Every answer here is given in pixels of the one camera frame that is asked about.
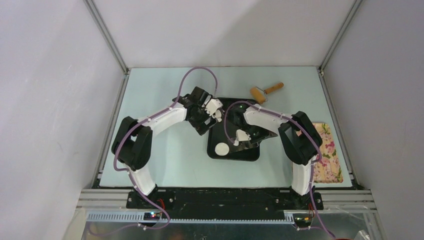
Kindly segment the black baking tray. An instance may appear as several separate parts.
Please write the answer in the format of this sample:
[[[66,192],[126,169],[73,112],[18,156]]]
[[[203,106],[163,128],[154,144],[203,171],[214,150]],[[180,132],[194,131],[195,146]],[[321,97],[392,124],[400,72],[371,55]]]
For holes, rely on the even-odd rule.
[[[256,104],[257,101],[251,98],[232,98],[232,97],[219,97],[223,103],[223,109],[226,110],[232,103],[237,101],[247,101],[251,104]],[[226,137],[224,132],[224,117],[222,122],[216,123],[208,132],[208,140],[206,152],[207,155],[212,159],[218,160],[233,160],[233,161],[246,161],[254,162],[260,157],[260,143],[250,144],[249,142],[242,142],[238,146],[234,146]],[[237,126],[231,122],[226,121],[226,129],[232,139],[236,137]],[[224,156],[218,155],[215,151],[215,147],[219,143],[225,143],[229,147],[229,153]]]

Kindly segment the wooden dough roller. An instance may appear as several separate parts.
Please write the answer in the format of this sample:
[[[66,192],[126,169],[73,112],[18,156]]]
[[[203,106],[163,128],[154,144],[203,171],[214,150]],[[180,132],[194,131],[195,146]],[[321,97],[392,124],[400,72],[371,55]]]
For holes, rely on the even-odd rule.
[[[268,95],[278,91],[280,89],[282,89],[284,87],[284,83],[283,82],[278,82],[276,84],[274,84],[273,86],[270,86],[268,88],[265,89],[261,89],[257,86],[252,87],[250,89],[250,94],[251,96],[254,98],[254,100],[259,104],[262,105],[263,103],[265,103],[268,100]]]

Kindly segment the metal spatula with red handle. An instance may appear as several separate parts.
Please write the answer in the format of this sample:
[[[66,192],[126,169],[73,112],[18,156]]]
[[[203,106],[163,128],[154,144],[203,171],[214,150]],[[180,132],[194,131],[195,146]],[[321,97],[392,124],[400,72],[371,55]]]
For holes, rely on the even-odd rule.
[[[247,130],[245,130],[245,132],[247,132],[251,137],[251,140],[247,141],[247,143],[245,144],[248,149],[257,148],[260,146],[262,141],[278,136],[275,132],[272,132],[259,126],[250,126],[247,128]]]

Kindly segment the white dough ball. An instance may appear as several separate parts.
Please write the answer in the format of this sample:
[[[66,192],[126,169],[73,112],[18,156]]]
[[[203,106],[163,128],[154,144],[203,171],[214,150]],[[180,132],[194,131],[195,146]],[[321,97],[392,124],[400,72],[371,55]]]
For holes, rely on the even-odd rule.
[[[222,121],[222,112],[220,109],[216,110],[215,113],[213,114],[213,117],[216,119],[217,122],[221,122]]]

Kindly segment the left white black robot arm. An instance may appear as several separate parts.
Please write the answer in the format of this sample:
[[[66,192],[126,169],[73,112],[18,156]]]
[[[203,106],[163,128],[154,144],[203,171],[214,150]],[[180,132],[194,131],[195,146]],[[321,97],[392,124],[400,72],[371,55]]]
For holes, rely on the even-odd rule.
[[[177,96],[167,108],[151,116],[135,119],[125,117],[111,145],[114,169],[127,172],[133,187],[140,192],[138,201],[145,208],[158,202],[148,162],[153,139],[164,130],[180,122],[188,122],[200,135],[204,135],[223,119],[223,103],[200,87],[184,96]]]

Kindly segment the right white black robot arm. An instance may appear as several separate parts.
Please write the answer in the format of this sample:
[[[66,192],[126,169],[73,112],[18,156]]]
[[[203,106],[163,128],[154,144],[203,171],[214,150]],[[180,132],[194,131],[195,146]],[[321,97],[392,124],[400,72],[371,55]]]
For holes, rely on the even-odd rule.
[[[313,166],[323,158],[323,140],[306,113],[287,115],[239,100],[224,111],[223,124],[228,123],[235,126],[235,136],[231,137],[227,129],[224,133],[234,146],[280,138],[285,155],[292,162],[291,204],[297,209],[308,206],[314,186]]]

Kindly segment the floral cloth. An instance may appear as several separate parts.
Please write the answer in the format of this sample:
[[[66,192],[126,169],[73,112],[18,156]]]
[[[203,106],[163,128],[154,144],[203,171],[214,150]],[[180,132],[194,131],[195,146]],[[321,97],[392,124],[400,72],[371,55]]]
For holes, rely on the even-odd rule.
[[[314,122],[313,125],[322,139],[320,146],[322,160],[314,165],[314,182],[321,184],[342,183],[344,180],[342,168],[331,128],[327,123]]]

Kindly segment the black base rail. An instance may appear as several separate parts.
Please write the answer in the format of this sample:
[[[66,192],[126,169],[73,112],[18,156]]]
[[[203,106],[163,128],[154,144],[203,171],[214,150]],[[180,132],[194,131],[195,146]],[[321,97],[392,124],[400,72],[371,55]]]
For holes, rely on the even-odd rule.
[[[156,187],[147,199],[132,190],[126,208],[163,207],[172,220],[285,220],[289,210],[323,210],[320,193],[298,195],[291,188]]]

